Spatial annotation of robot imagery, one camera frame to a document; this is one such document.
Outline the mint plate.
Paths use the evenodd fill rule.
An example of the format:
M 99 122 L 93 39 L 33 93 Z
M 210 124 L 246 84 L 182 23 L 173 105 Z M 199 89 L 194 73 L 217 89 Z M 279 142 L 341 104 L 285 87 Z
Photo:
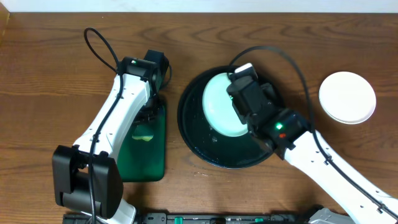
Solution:
M 372 113 L 367 113 L 367 114 L 332 114 L 326 111 L 326 114 L 334 119 L 337 122 L 343 123 L 343 124 L 360 124 L 365 121 L 367 121 L 373 114 Z
M 220 73 L 211 78 L 205 85 L 202 96 L 202 107 L 209 125 L 218 133 L 227 137 L 239 137 L 248 132 L 236 114 L 232 97 L 226 89 L 231 84 L 227 73 Z

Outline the dark green sponge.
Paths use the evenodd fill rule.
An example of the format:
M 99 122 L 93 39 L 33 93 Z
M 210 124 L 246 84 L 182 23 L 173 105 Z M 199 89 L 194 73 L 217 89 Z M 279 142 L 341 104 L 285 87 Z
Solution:
M 132 138 L 135 140 L 142 140 L 142 141 L 146 141 L 149 142 L 153 139 L 154 135 L 152 133 L 134 133 L 132 135 Z

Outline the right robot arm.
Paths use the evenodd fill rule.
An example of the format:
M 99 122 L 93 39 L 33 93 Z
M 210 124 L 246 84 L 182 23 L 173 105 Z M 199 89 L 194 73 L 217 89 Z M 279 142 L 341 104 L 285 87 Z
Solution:
M 309 119 L 277 104 L 273 91 L 253 82 L 245 95 L 249 132 L 271 152 L 316 182 L 355 223 L 397 223 L 397 199 L 339 156 Z

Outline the white plate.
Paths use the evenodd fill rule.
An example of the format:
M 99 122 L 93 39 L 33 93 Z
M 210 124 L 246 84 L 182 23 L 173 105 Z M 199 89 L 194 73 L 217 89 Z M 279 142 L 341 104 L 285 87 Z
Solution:
M 326 77 L 318 98 L 323 110 L 332 114 L 373 114 L 376 109 L 373 87 L 353 72 L 335 72 Z

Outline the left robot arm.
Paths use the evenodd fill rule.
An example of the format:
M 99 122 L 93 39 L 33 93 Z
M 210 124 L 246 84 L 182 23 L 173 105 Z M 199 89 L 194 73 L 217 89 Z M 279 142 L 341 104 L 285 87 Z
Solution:
M 117 159 L 126 134 L 143 107 L 158 94 L 169 60 L 148 52 L 125 57 L 112 89 L 88 129 L 52 156 L 55 202 L 89 215 L 91 223 L 133 223 L 136 208 L 123 199 Z

